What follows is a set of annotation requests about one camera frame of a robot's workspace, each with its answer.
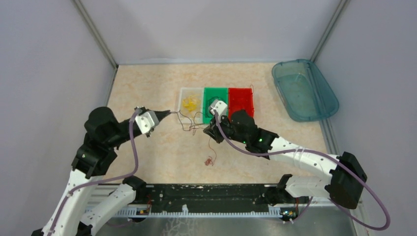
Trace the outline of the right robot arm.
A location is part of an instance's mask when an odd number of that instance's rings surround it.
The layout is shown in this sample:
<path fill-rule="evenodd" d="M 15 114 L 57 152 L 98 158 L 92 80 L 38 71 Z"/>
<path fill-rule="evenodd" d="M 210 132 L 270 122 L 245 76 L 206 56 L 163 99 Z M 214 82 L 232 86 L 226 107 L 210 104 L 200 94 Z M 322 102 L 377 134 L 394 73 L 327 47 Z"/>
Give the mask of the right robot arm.
<path fill-rule="evenodd" d="M 244 110 L 233 113 L 231 119 L 212 118 L 203 132 L 217 143 L 226 140 L 244 144 L 248 155 L 284 162 L 311 173 L 310 177 L 285 174 L 281 178 L 277 197 L 284 203 L 298 197 L 322 197 L 347 209 L 358 206 L 367 175 L 349 152 L 333 155 L 306 149 L 258 127 Z"/>

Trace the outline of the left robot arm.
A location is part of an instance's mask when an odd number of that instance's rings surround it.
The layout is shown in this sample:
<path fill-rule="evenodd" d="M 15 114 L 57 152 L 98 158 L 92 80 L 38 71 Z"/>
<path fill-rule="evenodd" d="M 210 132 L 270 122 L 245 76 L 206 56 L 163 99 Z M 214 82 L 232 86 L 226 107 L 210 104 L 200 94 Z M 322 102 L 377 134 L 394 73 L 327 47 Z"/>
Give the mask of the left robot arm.
<path fill-rule="evenodd" d="M 48 223 L 32 232 L 34 236 L 94 236 L 123 207 L 140 204 L 148 196 L 145 181 L 134 176 L 138 170 L 138 154 L 134 139 L 150 137 L 155 127 L 171 111 L 154 111 L 136 107 L 131 118 L 117 121 L 108 107 L 98 107 L 85 122 L 86 134 L 71 164 L 66 189 Z M 116 151 L 131 142 L 134 154 L 133 171 L 119 177 L 104 179 L 108 168 L 117 157 Z M 88 201 L 100 184 L 122 180 L 105 200 L 86 212 Z"/>

